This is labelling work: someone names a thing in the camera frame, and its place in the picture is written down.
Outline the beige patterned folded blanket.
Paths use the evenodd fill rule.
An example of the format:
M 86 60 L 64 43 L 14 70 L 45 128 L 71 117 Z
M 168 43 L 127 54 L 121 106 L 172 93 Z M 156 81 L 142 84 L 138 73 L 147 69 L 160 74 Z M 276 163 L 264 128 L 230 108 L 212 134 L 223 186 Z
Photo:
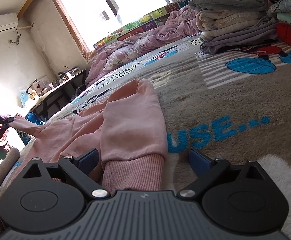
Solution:
M 265 12 L 243 12 L 234 10 L 202 10 L 196 15 L 196 24 L 204 40 L 211 40 L 236 31 L 252 27 L 266 16 Z

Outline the window with wooden frame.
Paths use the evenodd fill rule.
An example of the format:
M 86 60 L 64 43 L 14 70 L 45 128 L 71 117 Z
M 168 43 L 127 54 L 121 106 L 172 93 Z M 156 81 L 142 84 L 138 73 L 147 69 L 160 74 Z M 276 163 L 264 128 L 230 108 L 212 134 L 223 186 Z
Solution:
M 89 61 L 103 39 L 152 21 L 151 12 L 179 0 L 52 0 L 82 57 Z

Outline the beige rolled garment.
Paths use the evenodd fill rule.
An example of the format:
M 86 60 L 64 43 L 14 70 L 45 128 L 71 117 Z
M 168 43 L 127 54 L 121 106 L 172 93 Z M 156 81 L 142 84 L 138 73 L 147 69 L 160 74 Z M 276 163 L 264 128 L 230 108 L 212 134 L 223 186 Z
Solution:
M 19 150 L 12 147 L 10 151 L 7 153 L 5 159 L 0 163 L 0 186 L 19 158 L 20 158 Z

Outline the crumpled purple quilt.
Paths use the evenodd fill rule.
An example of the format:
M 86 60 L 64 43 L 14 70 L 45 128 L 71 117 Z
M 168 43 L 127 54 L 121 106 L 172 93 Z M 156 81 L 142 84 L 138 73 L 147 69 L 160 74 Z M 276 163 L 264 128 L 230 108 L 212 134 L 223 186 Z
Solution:
M 199 32 L 197 11 L 186 5 L 170 13 L 164 25 L 106 46 L 96 55 L 85 80 L 89 87 L 113 70 L 140 56 Z

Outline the Mickey Mouse fleece blanket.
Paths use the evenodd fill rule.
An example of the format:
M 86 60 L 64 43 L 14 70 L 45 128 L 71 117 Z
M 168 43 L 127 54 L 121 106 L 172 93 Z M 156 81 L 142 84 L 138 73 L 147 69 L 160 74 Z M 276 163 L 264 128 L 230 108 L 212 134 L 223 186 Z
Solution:
M 283 232 L 291 238 L 291 46 L 278 42 L 252 52 L 206 55 L 190 37 L 173 43 L 168 57 L 154 56 L 148 53 L 107 74 L 47 123 L 103 102 L 132 80 L 148 80 L 166 123 L 161 189 L 179 191 L 196 179 L 188 163 L 191 149 L 234 164 L 257 160 L 288 200 Z M 34 141 L 22 151 L 0 194 L 25 167 L 22 161 Z

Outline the colourful alphabet headboard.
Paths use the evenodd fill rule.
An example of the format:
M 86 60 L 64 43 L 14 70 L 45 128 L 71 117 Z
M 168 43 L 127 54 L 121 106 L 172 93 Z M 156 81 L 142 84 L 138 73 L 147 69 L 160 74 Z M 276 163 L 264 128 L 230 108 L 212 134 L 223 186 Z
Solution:
M 168 4 L 160 9 L 152 11 L 142 18 L 128 23 L 114 33 L 107 35 L 97 43 L 93 45 L 94 49 L 99 53 L 106 46 L 116 41 L 122 41 L 135 34 L 144 33 L 146 31 L 155 29 L 160 25 L 164 25 L 169 15 L 173 11 L 179 11 L 181 8 L 188 5 L 189 0 L 180 0 L 171 4 Z

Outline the black side desk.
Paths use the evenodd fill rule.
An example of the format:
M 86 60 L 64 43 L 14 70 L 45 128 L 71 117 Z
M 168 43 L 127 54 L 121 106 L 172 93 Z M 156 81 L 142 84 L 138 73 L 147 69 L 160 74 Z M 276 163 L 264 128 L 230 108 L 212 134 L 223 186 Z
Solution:
M 40 96 L 28 111 L 42 121 L 47 121 L 70 103 L 77 90 L 84 87 L 86 69 L 72 68 L 68 72 L 60 72 L 59 77 L 49 84 L 50 90 Z

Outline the pink child sweatshirt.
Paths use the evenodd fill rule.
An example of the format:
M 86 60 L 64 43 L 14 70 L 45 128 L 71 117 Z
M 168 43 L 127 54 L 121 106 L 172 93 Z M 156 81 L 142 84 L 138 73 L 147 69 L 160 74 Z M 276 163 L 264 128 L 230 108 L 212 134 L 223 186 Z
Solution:
M 90 176 L 110 193 L 161 189 L 166 123 L 148 80 L 132 80 L 103 102 L 65 119 L 39 126 L 17 116 L 10 126 L 35 138 L 22 165 L 35 157 L 55 163 L 96 149 L 99 161 Z

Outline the white air conditioner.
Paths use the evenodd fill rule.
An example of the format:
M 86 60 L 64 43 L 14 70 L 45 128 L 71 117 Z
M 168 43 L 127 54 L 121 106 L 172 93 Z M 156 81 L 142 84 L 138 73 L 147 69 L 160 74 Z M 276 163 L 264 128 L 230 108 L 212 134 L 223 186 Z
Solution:
M 0 33 L 14 31 L 18 26 L 18 18 L 15 13 L 0 15 Z

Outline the lilac grey folded blanket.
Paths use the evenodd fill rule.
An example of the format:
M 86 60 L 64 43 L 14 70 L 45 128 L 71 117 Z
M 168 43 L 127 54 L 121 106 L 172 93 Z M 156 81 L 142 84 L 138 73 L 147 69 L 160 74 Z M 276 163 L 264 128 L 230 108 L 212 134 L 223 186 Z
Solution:
M 202 41 L 200 51 L 207 55 L 215 55 L 229 49 L 238 49 L 260 45 L 265 41 L 277 39 L 277 19 L 269 16 L 261 18 L 254 26 Z

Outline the blue plastic bag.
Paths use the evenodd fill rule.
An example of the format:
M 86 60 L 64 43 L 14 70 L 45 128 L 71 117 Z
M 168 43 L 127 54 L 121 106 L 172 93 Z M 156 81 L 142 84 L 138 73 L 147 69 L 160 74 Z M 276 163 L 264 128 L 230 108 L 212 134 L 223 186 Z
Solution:
M 25 119 L 28 120 L 29 122 L 32 122 L 34 124 L 37 124 L 37 125 L 43 125 L 44 122 L 41 120 L 40 117 L 38 117 L 35 113 L 33 112 L 29 112 L 26 116 L 25 116 Z

